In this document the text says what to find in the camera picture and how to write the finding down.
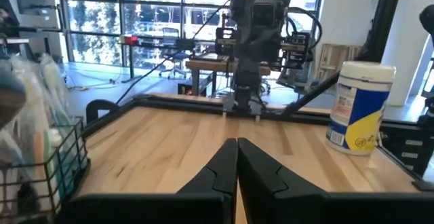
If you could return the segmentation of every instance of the black wire basket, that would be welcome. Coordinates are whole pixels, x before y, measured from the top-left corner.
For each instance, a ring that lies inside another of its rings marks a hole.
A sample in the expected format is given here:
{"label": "black wire basket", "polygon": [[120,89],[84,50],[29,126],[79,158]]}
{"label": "black wire basket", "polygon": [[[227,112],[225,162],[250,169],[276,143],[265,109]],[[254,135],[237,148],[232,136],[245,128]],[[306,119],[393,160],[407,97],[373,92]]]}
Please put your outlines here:
{"label": "black wire basket", "polygon": [[[85,141],[80,140],[84,128],[83,118],[76,117],[75,122],[74,125],[55,126],[68,128],[69,133],[45,162],[28,165],[0,162],[0,177],[3,177],[3,183],[0,183],[0,197],[3,196],[0,198],[0,224],[48,223],[62,205],[74,196],[90,167]],[[69,145],[66,142],[71,142],[71,137],[74,143]],[[45,177],[24,180],[21,174],[23,170],[43,170]],[[13,175],[16,175],[16,181],[6,180],[7,176],[11,176],[11,172],[15,172]],[[35,191],[36,185],[46,185],[47,194],[38,195]],[[13,186],[19,190],[7,193],[7,188],[10,190]]]}

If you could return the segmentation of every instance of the black cable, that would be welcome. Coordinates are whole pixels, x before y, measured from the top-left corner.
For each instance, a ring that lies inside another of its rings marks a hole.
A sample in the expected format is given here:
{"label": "black cable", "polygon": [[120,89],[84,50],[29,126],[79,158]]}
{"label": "black cable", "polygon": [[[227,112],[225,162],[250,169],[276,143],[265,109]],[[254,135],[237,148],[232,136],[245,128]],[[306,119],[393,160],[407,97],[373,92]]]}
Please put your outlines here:
{"label": "black cable", "polygon": [[313,14],[311,14],[309,11],[302,9],[301,7],[290,7],[289,8],[289,11],[294,11],[294,10],[302,12],[303,14],[306,14],[307,16],[311,17],[311,19],[313,20],[315,25],[318,27],[318,39],[315,41],[315,43],[313,43],[309,47],[309,50],[312,50],[319,43],[321,38],[323,37],[323,26],[321,25],[319,20]]}
{"label": "black cable", "polygon": [[288,23],[291,24],[293,32],[297,32],[297,26],[296,26],[296,23],[289,16],[286,16],[286,35],[288,37],[290,37],[291,36],[290,30],[289,30],[290,26]]}
{"label": "black cable", "polygon": [[[205,25],[208,24],[208,22],[222,9],[225,7],[225,5],[229,2],[230,0],[226,1],[225,3],[223,3],[223,5],[221,5],[206,21],[205,23],[202,24],[202,26],[199,28],[199,30],[193,35],[193,38],[196,38],[197,34],[199,34],[199,32],[204,28]],[[176,51],[175,53],[171,54],[170,56],[168,56],[167,58],[165,58],[163,61],[161,61],[159,64],[157,64],[154,68],[152,68],[148,73],[140,76],[135,82],[133,82],[129,88],[122,94],[122,96],[117,100],[116,104],[118,105],[124,98],[125,96],[127,96],[128,92],[131,91],[131,89],[139,82],[141,81],[143,78],[147,77],[149,74],[151,74],[153,71],[155,71],[156,69],[158,69],[158,67],[160,67],[165,61],[169,60],[170,58],[175,57],[175,55],[181,53],[182,51],[185,50],[185,48],[187,47],[187,45],[185,45],[184,47],[180,48],[178,51]]]}

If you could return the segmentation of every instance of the wooden table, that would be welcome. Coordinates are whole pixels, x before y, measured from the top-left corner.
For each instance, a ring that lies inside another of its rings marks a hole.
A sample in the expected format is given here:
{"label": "wooden table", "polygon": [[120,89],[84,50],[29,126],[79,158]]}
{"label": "wooden table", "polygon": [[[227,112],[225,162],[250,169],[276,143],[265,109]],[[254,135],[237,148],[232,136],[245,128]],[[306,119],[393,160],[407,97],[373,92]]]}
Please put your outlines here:
{"label": "wooden table", "polygon": [[[255,124],[253,119],[137,107],[88,138],[92,167],[79,195],[174,193],[232,137],[248,138],[326,191],[416,191],[412,178],[380,151],[375,150],[371,156],[352,156],[328,147],[324,126],[269,120]],[[239,192],[237,223],[246,223]]]}
{"label": "wooden table", "polygon": [[[185,67],[191,70],[191,79],[192,79],[192,94],[199,95],[199,73],[200,71],[213,71],[212,78],[212,93],[215,92],[216,89],[216,78],[217,72],[226,72],[233,73],[237,68],[237,62],[233,64],[227,65],[227,57],[225,56],[217,56],[216,54],[207,54],[205,56],[198,57],[197,59],[190,58],[189,61],[185,62]],[[270,75],[271,70],[267,66],[259,66],[259,74]]]}

